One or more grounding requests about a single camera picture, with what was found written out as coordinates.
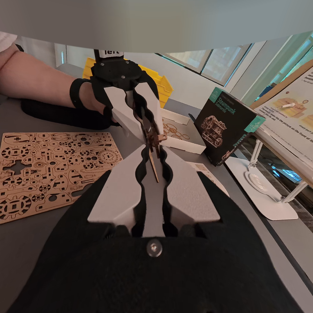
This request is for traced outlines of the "small wooden model assembly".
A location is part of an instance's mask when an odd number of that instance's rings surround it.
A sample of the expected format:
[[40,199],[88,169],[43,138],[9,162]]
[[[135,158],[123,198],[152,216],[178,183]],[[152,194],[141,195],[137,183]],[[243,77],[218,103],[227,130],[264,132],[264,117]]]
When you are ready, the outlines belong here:
[[157,183],[159,182],[157,171],[155,168],[152,152],[155,149],[155,152],[157,154],[157,158],[160,158],[160,142],[164,141],[167,139],[167,133],[159,134],[159,130],[157,127],[156,122],[149,122],[150,123],[150,128],[144,128],[144,134],[146,135],[146,140],[149,145],[149,158],[150,158],[150,163],[156,178]]

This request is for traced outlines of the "window with blind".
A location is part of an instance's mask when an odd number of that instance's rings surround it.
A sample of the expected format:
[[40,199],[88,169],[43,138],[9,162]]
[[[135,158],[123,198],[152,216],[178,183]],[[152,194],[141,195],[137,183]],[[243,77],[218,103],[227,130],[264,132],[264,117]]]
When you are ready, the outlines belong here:
[[234,93],[240,100],[261,91],[301,43],[299,34],[248,45],[153,56],[174,87],[171,98],[202,108],[215,87]]

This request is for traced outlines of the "person's left hand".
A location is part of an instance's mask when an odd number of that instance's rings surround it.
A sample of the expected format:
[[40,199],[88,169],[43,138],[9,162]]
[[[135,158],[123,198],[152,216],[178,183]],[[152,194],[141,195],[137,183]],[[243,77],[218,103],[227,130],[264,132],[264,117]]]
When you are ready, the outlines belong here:
[[83,106],[91,111],[99,112],[102,115],[105,115],[107,117],[111,118],[111,121],[113,123],[117,123],[117,121],[114,119],[112,116],[111,110],[107,110],[105,105],[100,103],[98,100],[96,100],[93,89],[92,89],[92,84],[89,82],[84,82],[79,91],[79,98],[83,104]]

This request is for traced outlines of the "white board stand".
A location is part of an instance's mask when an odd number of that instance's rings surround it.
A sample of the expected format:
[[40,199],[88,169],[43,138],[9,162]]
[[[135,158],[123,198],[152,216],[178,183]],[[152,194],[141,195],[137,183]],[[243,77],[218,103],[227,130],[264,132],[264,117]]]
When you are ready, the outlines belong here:
[[256,167],[263,143],[257,139],[250,161],[229,157],[225,164],[248,194],[259,212],[268,220],[296,220],[298,214],[289,202],[308,186],[301,181],[286,197],[283,197]]

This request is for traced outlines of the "white cardboard tray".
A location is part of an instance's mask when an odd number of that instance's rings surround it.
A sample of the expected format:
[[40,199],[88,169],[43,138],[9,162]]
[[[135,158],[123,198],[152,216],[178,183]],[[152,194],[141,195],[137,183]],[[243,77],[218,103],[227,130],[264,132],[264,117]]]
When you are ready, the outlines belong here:
[[161,108],[160,111],[163,123],[174,124],[178,128],[179,132],[190,136],[190,140],[174,139],[170,136],[167,136],[167,139],[160,142],[160,144],[163,146],[177,148],[194,154],[202,154],[202,152],[206,148],[206,145],[190,117],[180,115],[178,113],[168,111],[163,108]]

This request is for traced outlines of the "yellow plastic bin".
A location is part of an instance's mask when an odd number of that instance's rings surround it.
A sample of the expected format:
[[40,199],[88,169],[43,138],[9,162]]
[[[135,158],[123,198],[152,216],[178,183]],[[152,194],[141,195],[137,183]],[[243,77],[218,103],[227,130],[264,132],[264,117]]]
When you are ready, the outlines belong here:
[[[96,63],[95,59],[88,57],[85,63],[85,67],[83,70],[82,78],[83,79],[90,79],[92,72],[91,72],[91,67]],[[171,96],[173,92],[173,88],[171,84],[169,83],[168,79],[166,76],[159,76],[158,72],[146,68],[142,65],[139,65],[139,67],[143,70],[146,71],[146,73],[152,77],[154,82],[157,85],[158,89],[158,94],[159,94],[159,102],[160,102],[160,107],[164,108],[166,102],[168,101],[169,97]]]

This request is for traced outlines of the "folded paper instruction leaflet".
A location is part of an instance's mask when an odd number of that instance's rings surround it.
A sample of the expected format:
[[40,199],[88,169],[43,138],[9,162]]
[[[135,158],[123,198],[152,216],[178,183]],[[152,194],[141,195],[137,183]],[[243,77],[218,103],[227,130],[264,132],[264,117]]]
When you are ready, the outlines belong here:
[[210,179],[216,186],[218,186],[228,197],[229,193],[226,188],[221,184],[221,182],[206,168],[202,163],[186,162],[197,172],[203,173],[208,179]]

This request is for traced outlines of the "laser-cut wooden parts sheet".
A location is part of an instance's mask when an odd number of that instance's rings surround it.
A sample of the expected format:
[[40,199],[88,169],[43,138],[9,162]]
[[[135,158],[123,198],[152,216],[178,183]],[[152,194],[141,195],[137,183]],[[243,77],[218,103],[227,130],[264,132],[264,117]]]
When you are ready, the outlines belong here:
[[6,132],[0,152],[1,224],[72,205],[122,160],[106,131]]

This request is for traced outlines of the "black model kit box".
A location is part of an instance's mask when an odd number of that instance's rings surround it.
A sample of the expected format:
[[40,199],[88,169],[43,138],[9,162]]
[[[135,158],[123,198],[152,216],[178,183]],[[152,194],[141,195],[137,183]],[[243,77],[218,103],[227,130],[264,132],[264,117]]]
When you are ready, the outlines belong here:
[[242,101],[215,87],[194,125],[206,145],[205,155],[213,166],[220,166],[265,120]]

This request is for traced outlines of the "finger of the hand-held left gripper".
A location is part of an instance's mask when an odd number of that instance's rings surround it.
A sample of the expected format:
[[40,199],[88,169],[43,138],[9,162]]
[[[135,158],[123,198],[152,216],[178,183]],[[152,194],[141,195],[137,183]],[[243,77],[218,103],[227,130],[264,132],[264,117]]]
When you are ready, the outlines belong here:
[[108,99],[112,104],[113,118],[121,125],[126,136],[134,135],[142,144],[146,144],[146,136],[142,124],[134,116],[134,111],[126,103],[127,94],[116,87],[104,88]]
[[147,82],[138,83],[133,89],[134,116],[142,124],[142,129],[150,128],[149,122],[156,122],[159,134],[163,134],[161,107],[158,98]]

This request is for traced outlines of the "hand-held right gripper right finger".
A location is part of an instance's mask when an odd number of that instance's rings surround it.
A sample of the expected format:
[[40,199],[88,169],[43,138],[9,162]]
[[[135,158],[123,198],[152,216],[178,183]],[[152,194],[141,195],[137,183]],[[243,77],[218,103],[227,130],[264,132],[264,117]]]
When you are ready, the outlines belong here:
[[177,237],[184,226],[217,222],[217,212],[197,171],[167,147],[160,148],[163,193],[163,233]]

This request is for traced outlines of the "black wrist rest pad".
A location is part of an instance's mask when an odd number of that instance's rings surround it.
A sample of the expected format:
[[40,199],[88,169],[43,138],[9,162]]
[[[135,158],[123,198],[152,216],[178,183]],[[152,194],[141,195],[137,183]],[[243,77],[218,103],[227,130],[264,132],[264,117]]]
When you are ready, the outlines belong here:
[[29,99],[21,100],[21,109],[37,119],[90,130],[105,130],[110,126],[120,126],[112,120],[112,113],[108,109],[104,109],[104,114],[101,114],[88,109],[70,108]]

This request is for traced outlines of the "pile of rubber bands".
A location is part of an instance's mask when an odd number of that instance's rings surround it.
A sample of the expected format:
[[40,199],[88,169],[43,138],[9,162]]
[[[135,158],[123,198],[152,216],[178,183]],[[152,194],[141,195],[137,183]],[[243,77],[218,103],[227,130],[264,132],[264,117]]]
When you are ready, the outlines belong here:
[[174,124],[171,124],[171,123],[163,123],[163,132],[167,134],[167,136],[170,136],[174,139],[190,140],[190,136],[179,132],[178,128]]

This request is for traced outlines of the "person's left forearm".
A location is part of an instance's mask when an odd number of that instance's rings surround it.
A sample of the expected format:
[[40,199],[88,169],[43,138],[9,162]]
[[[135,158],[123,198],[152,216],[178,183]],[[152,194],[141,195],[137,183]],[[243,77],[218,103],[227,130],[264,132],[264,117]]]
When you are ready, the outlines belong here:
[[74,108],[69,95],[74,77],[19,51],[15,44],[0,53],[0,65],[1,95]]

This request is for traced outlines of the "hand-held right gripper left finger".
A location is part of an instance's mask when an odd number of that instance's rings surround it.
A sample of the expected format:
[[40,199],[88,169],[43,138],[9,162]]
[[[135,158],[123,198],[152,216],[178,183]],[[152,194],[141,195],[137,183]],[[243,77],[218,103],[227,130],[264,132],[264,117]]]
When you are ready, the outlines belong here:
[[147,212],[142,180],[148,159],[149,146],[142,145],[111,170],[88,222],[124,225],[132,236],[142,237]]

